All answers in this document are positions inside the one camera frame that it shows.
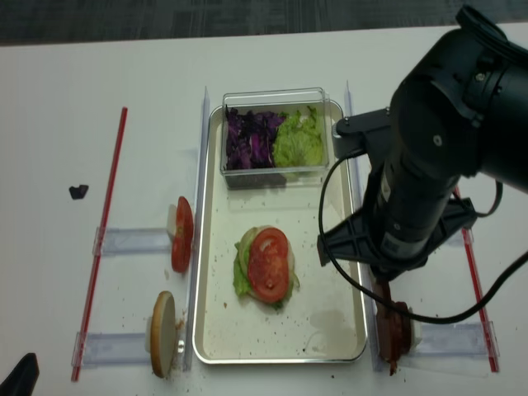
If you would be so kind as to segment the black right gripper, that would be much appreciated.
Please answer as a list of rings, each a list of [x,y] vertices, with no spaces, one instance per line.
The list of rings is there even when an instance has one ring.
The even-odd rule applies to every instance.
[[[372,230],[373,198],[364,199],[363,206],[340,224],[318,235],[319,261],[326,266],[333,258],[359,262],[372,268],[376,278],[391,281],[405,271],[426,264],[428,257],[458,233],[474,225],[474,207],[471,199],[451,199],[438,220],[431,236],[417,254],[405,257],[408,251],[403,242],[394,237],[374,239]]]

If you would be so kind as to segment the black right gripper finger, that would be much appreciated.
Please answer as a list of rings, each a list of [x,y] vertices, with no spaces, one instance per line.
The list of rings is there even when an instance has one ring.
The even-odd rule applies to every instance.
[[[1,396],[31,396],[40,375],[35,353],[25,354],[1,383]]]

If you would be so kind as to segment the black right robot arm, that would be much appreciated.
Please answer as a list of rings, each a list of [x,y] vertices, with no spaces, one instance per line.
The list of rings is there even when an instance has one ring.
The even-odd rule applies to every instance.
[[[338,395],[367,298],[473,301],[466,180],[527,183],[526,74],[464,29],[1,51],[1,376],[34,395]]]

